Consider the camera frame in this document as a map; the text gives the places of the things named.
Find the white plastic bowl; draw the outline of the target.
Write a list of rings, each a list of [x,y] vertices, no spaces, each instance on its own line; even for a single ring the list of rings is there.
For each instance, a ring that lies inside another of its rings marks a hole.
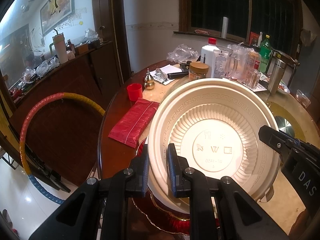
[[[246,87],[224,79],[181,79],[164,95],[148,136],[153,196],[168,208],[188,213],[189,202],[173,196],[167,148],[174,144],[190,167],[210,178],[236,181],[254,200],[274,194],[280,157],[260,141],[262,126],[277,129],[267,105]]]

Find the gold glitter round placemat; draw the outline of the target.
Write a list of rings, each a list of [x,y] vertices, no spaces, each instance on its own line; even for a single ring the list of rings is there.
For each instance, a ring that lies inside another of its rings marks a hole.
[[[298,123],[298,121],[293,117],[292,114],[290,114],[287,110],[285,110],[283,107],[281,107],[280,105],[278,105],[275,102],[272,101],[267,101],[267,106],[270,109],[270,111],[272,112],[273,116],[282,116],[285,119],[287,119],[290,124],[292,125],[294,132],[295,132],[295,137],[297,139],[303,140],[305,141],[305,135],[304,132],[300,126],[300,124]]]

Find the red tissue packet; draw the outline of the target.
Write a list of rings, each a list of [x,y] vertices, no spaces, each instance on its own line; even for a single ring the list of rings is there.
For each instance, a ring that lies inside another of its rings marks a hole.
[[[159,107],[158,102],[138,98],[136,103],[111,129],[108,137],[135,148],[144,129]]]

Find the clear plastic food container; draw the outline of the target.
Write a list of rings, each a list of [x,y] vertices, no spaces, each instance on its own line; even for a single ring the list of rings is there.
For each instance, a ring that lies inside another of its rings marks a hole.
[[[305,109],[311,104],[310,99],[300,89],[296,91],[295,98]]]

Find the blue white food plate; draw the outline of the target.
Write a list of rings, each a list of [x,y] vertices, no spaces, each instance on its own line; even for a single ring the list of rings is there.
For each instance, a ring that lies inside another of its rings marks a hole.
[[[277,92],[279,92],[281,94],[290,94],[289,88],[282,80],[280,81],[280,83],[278,85]]]

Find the small glass liquor bottle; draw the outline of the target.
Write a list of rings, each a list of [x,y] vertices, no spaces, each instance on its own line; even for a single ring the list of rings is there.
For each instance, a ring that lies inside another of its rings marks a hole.
[[[248,80],[248,86],[251,89],[256,89],[258,82],[260,80],[261,72],[255,68],[252,68],[250,75],[249,75],[249,80]]]

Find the red plastic cup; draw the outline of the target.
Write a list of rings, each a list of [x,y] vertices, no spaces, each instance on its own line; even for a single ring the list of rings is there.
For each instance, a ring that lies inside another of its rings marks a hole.
[[[127,94],[130,101],[136,102],[139,98],[143,97],[142,85],[140,83],[132,83],[128,85]]]

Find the green soda bottle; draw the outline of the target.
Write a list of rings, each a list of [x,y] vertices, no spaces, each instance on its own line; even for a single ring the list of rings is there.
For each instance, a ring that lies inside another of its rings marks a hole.
[[[261,62],[259,66],[259,71],[262,73],[266,72],[271,52],[272,52],[272,47],[270,44],[270,36],[266,35],[265,39],[260,43]]]

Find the white bottle red cap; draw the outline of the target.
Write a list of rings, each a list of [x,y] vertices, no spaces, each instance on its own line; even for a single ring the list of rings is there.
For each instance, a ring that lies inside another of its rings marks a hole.
[[[208,38],[208,44],[201,48],[201,63],[208,66],[206,78],[226,77],[227,65],[230,63],[231,48],[218,46],[215,38]]]

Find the black remote control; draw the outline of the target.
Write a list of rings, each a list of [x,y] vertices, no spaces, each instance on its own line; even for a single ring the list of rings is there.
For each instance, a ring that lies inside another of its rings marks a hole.
[[[182,78],[189,75],[189,72],[176,72],[176,73],[168,73],[167,74],[167,78],[169,80],[173,80],[173,79],[178,79],[178,78]]]

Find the brown lidded jar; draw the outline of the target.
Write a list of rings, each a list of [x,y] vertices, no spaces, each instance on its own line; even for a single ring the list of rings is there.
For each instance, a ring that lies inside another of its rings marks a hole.
[[[204,79],[207,77],[209,66],[202,62],[191,62],[189,64],[189,81]]]

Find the multicoloured hula hoop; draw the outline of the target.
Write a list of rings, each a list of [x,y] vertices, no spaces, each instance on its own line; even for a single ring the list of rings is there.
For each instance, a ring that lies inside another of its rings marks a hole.
[[[63,200],[48,192],[35,178],[27,162],[29,146],[57,174],[79,186],[95,165],[98,127],[105,114],[93,100],[74,93],[56,93],[42,99],[27,114],[20,132],[23,168],[35,188],[60,205]]]

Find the white roll on sill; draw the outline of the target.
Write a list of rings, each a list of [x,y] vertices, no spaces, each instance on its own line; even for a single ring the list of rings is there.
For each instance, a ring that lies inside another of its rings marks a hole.
[[[223,19],[222,19],[221,37],[224,38],[224,39],[226,39],[227,30],[228,30],[228,18],[227,17],[223,17]]]

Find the crumpled clear plastic bag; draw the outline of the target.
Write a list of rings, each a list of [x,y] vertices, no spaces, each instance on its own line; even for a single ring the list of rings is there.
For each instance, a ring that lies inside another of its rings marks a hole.
[[[178,45],[174,51],[167,54],[167,60],[176,63],[184,63],[198,58],[199,52],[185,44]]]

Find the framed wall painting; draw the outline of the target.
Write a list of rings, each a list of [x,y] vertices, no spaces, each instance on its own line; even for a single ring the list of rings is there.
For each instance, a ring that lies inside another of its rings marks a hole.
[[[74,12],[74,0],[47,0],[40,9],[42,36],[67,20]]]

